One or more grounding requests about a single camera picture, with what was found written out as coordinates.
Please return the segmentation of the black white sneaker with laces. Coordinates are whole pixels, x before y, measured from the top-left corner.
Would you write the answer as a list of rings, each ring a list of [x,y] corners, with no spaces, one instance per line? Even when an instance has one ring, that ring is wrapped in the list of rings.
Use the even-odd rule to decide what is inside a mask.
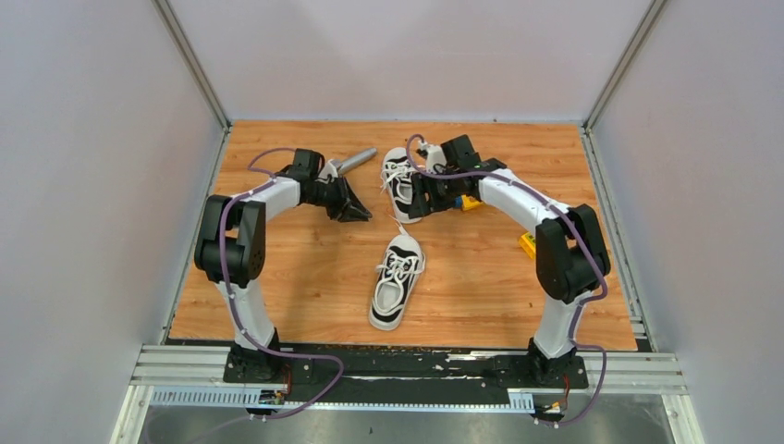
[[[382,189],[391,200],[395,219],[402,224],[414,224],[423,218],[410,215],[412,203],[411,176],[416,170],[411,166],[404,147],[389,150],[382,161],[380,178]]]

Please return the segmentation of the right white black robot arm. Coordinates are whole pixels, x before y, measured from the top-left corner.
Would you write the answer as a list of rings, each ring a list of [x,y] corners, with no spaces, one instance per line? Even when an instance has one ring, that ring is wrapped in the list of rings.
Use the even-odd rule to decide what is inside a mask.
[[[432,144],[409,137],[405,155],[415,171],[414,218],[447,210],[470,196],[510,217],[534,237],[534,271],[545,308],[531,343],[528,373],[551,386],[565,373],[564,360],[578,348],[575,335],[585,304],[605,298],[611,263],[596,211],[569,206],[527,184],[496,158],[483,159],[467,135]]]

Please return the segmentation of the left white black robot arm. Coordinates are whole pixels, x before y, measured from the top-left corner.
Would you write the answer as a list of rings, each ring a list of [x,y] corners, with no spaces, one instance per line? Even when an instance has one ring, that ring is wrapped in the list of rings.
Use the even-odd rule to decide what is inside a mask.
[[[302,204],[321,207],[341,223],[367,222],[372,214],[356,196],[348,172],[376,156],[374,148],[327,160],[314,150],[291,149],[292,160],[265,183],[233,196],[213,194],[204,204],[194,264],[224,297],[234,326],[229,362],[246,364],[258,380],[282,373],[289,353],[279,349],[276,327],[266,312],[260,283],[266,224]]]

